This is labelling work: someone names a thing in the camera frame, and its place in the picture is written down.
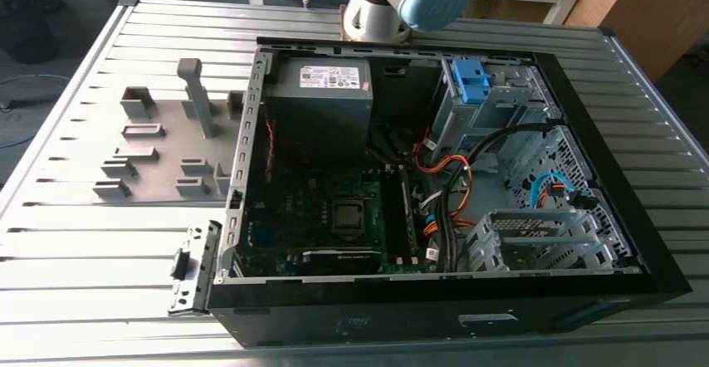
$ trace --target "case label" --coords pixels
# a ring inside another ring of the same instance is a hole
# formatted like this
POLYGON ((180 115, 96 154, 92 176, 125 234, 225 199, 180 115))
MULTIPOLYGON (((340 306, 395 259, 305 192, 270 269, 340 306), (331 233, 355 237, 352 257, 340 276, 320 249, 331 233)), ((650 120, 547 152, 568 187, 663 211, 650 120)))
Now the case label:
POLYGON ((304 66, 300 87, 359 89, 359 70, 352 66, 304 66))
POLYGON ((432 141, 431 139, 428 139, 427 137, 423 138, 423 145, 425 146, 427 149, 429 149, 431 151, 435 150, 435 141, 432 141))
POLYGON ((439 250, 435 248, 427 248, 425 249, 425 259, 428 261, 437 262, 439 261, 439 250))
POLYGON ((468 323, 479 322, 479 321, 505 321, 505 320, 513 320, 516 321, 516 317, 512 316, 509 313, 487 313, 481 315, 459 315, 457 316, 457 323, 463 327, 467 327, 468 323))

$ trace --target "red wire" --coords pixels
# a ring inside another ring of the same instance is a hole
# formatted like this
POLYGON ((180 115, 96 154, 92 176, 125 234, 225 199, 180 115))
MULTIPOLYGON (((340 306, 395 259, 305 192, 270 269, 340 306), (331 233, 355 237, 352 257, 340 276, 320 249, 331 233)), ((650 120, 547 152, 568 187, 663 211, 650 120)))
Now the red wire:
POLYGON ((265 121, 265 128, 268 128, 268 158, 265 159, 265 179, 269 180, 269 168, 273 162, 273 143, 276 137, 273 135, 273 128, 270 127, 268 121, 265 121))

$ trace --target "motherboard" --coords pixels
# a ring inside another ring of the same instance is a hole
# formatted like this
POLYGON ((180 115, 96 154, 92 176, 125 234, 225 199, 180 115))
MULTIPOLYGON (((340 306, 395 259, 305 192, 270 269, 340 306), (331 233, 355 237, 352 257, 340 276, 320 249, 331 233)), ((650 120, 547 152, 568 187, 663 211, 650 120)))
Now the motherboard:
POLYGON ((261 190, 250 200, 248 241, 234 248, 248 276, 419 270, 403 168, 325 170, 278 164, 261 190))

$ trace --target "gray plastic block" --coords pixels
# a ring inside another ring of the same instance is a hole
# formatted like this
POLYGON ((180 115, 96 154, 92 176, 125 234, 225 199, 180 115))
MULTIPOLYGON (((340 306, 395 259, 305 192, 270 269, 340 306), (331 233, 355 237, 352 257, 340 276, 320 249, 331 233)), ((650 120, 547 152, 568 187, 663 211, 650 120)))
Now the gray plastic block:
POLYGON ((137 174, 128 158, 106 159, 102 161, 101 170, 109 178, 122 178, 137 174))
POLYGON ((209 139, 216 134, 216 128, 213 126, 213 119, 210 118, 209 97, 198 80, 200 75, 201 61, 197 58, 180 58, 177 62, 177 76, 185 81, 185 91, 192 100, 201 131, 204 132, 204 137, 209 139))
POLYGON ((181 100, 180 101, 181 108, 185 111, 185 117, 188 120, 197 119, 197 112, 194 111, 194 104, 192 103, 192 100, 181 100))
POLYGON ((217 192, 220 194, 226 194, 229 192, 230 173, 224 172, 220 163, 217 163, 217 166, 213 169, 213 183, 217 185, 217 192))
POLYGON ((120 106, 122 107, 125 115, 130 120, 136 118, 148 120, 150 118, 149 114, 146 113, 146 108, 142 104, 142 101, 121 100, 120 106))
POLYGON ((174 180, 174 188, 182 197, 197 197, 209 193, 201 178, 177 178, 174 180))
POLYGON ((128 124, 121 131, 125 138, 162 137, 165 131, 161 124, 128 124))
POLYGON ((182 158, 178 167, 185 176, 204 176, 210 174, 210 166, 204 158, 182 158))
POLYGON ((94 182, 93 191, 101 198, 125 198, 130 195, 130 189, 121 179, 106 179, 94 182))
POLYGON ((242 91, 229 91, 229 94, 225 96, 225 110, 229 114, 229 120, 237 120, 241 116, 241 111, 244 109, 244 92, 242 91))
POLYGON ((129 119, 148 119, 148 106, 153 105, 150 92, 146 87, 126 87, 120 98, 120 105, 129 119))
POLYGON ((158 157, 154 147, 125 147, 114 149, 113 158, 128 158, 130 161, 149 161, 158 157))

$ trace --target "black latch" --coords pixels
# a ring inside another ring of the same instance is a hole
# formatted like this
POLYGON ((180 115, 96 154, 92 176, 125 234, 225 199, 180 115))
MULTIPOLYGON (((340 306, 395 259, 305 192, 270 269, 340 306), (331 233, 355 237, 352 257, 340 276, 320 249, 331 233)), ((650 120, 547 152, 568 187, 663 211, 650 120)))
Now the black latch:
POLYGON ((186 266, 189 264, 189 252, 184 252, 181 248, 174 252, 174 257, 172 258, 172 270, 169 271, 169 276, 174 280, 184 280, 186 274, 186 266))

